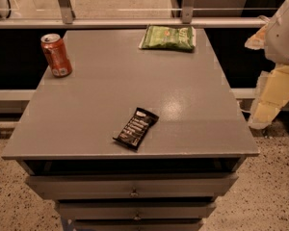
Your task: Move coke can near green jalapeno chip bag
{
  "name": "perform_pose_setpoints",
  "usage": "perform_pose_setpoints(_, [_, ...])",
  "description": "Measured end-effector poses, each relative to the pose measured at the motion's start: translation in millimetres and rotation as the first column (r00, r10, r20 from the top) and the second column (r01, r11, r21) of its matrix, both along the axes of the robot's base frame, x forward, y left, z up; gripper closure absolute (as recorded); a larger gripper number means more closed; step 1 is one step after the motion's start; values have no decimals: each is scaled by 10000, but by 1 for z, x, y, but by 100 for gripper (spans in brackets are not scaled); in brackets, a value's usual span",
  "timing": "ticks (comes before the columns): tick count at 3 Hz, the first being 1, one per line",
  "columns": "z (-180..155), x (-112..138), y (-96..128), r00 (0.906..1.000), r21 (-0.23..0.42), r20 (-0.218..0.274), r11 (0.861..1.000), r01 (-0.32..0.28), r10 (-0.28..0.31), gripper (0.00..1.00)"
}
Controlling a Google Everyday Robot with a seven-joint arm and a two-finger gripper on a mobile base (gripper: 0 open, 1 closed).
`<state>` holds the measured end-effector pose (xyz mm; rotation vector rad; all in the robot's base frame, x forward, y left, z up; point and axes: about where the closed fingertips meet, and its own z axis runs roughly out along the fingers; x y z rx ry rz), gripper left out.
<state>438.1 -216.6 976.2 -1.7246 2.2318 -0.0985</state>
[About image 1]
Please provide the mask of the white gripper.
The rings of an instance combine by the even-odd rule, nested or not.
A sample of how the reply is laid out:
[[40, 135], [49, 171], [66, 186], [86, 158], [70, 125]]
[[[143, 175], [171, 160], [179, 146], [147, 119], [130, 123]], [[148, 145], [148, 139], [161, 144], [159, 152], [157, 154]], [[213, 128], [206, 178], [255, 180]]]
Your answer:
[[251, 103], [248, 125], [264, 129], [289, 102], [289, 0], [285, 0], [268, 26], [264, 25], [245, 42], [251, 50], [264, 48], [268, 60], [276, 63], [270, 71], [262, 71]]

